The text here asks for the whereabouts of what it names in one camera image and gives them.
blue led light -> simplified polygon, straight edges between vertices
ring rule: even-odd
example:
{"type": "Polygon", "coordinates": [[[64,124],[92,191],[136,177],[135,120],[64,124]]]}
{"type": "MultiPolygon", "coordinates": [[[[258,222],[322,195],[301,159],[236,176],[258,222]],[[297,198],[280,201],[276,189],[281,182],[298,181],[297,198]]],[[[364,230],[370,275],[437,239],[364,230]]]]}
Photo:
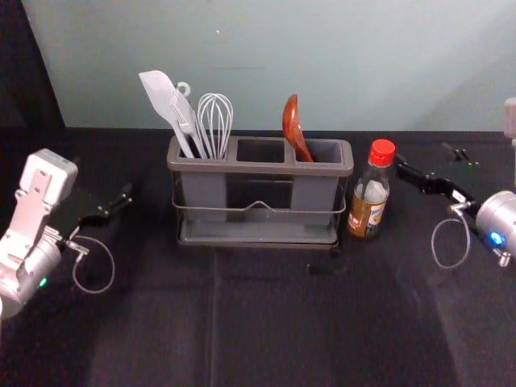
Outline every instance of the blue led light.
{"type": "Polygon", "coordinates": [[[502,244],[503,243],[503,236],[498,234],[497,232],[493,231],[491,234],[489,234],[489,238],[493,241],[494,244],[502,244]]]}

black tablecloth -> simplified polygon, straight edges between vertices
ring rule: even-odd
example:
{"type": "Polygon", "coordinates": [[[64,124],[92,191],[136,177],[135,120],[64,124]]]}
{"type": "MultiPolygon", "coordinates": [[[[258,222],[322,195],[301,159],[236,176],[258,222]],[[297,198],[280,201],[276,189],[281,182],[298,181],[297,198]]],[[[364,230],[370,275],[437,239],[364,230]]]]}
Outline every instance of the black tablecloth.
{"type": "MultiPolygon", "coordinates": [[[[446,160],[443,141],[467,148],[481,163],[481,194],[512,188],[514,154],[500,133],[310,133],[352,144],[348,191],[380,135],[422,169],[446,160]]],[[[393,170],[378,238],[356,241],[341,227],[337,256],[180,247],[168,131],[13,129],[0,139],[2,230],[25,159],[39,148],[79,156],[76,185],[100,196],[135,185],[119,219],[85,231],[113,252],[114,287],[82,294],[71,282],[74,256],[64,254],[48,285],[3,322],[2,385],[516,385],[514,266],[499,268],[474,239],[463,266],[437,268],[430,237],[448,202],[393,170]],[[346,270],[306,273],[332,260],[346,270]]],[[[461,232],[440,233],[439,250],[458,257],[461,232]]],[[[104,259],[91,258],[98,267],[104,259]]]]}

brown ladle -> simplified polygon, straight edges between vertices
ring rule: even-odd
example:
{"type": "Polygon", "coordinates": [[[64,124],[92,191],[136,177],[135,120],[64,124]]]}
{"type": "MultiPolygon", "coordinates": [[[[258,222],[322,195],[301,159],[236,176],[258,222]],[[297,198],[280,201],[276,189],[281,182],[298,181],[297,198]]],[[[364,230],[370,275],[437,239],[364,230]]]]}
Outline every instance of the brown ladle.
{"type": "Polygon", "coordinates": [[[296,154],[301,161],[314,162],[306,147],[305,137],[299,123],[297,94],[292,94],[285,104],[285,109],[283,110],[283,135],[296,150],[296,154]]]}

sauce bottle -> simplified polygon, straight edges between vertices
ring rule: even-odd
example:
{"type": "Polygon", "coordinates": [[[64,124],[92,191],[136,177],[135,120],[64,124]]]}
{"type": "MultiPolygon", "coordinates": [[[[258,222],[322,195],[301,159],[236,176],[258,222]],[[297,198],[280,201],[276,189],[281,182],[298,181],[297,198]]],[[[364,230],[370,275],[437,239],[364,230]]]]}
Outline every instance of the sauce bottle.
{"type": "Polygon", "coordinates": [[[369,164],[358,180],[353,194],[347,229],[360,238],[373,237],[378,232],[385,203],[389,197],[387,167],[396,147],[387,139],[377,139],[369,152],[369,164]]]}

bottle label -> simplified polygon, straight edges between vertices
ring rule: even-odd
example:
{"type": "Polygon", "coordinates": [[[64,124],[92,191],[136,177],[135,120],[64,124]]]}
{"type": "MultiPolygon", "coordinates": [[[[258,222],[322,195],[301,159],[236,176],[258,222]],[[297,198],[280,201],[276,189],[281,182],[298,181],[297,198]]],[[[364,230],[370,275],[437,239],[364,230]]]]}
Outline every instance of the bottle label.
{"type": "Polygon", "coordinates": [[[375,235],[378,232],[386,202],[387,199],[382,203],[368,203],[354,193],[352,208],[347,219],[347,229],[359,237],[375,235]]]}

